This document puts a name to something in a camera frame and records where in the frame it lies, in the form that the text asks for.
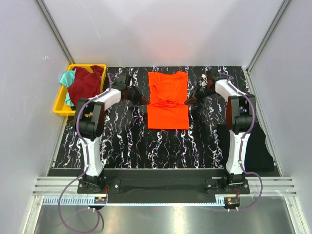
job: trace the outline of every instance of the black marble tabletop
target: black marble tabletop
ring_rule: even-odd
[[[108,72],[130,74],[142,93],[149,97],[148,72],[189,75],[188,94],[209,67],[110,67]],[[248,86],[241,67],[219,67],[234,77],[244,92]],[[105,168],[221,168],[216,125],[225,123],[226,101],[218,95],[203,105],[189,107],[189,130],[147,128],[147,107],[135,107],[124,100],[107,110],[105,129],[100,137],[101,161]],[[83,152],[69,117],[55,162],[55,168],[82,168]]]

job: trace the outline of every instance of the light blue cloth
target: light blue cloth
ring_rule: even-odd
[[[65,73],[62,75],[62,78],[60,79],[59,82],[60,82],[62,85],[64,85],[66,88],[68,88],[69,86],[72,85],[72,83],[74,83],[75,73],[76,73],[76,71],[68,71],[68,72],[65,72]],[[68,105],[68,106],[74,106],[74,104],[73,104],[72,101],[70,100],[70,97],[69,97],[69,93],[68,93],[68,92],[67,92],[67,94],[66,94],[65,104]]]

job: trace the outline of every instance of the orange shirt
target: orange shirt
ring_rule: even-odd
[[[187,99],[188,74],[149,72],[151,104],[147,107],[147,125],[152,129],[189,129]]]

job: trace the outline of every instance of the white wall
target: white wall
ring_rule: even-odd
[[[17,234],[61,117],[52,113],[68,63],[33,0],[0,7],[0,230]]]
[[[45,0],[76,63],[247,66],[282,0]]]
[[[251,72],[285,176],[312,230],[312,1],[294,0]]]

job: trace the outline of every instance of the yellow plastic basket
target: yellow plastic basket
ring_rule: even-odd
[[[95,64],[71,64],[68,66],[67,70],[70,71],[74,67],[83,67],[88,72],[93,72],[90,67],[94,66],[94,65]],[[106,77],[106,65],[105,64],[97,64],[97,66],[104,68],[103,75],[102,75],[102,83],[101,83],[101,92],[102,92],[104,80]],[[61,116],[74,116],[75,111],[73,111],[70,106],[65,104],[66,94],[67,94],[67,88],[64,85],[62,85],[60,90],[59,90],[59,93],[58,93],[58,98],[54,104],[53,112],[56,114],[59,114]]]

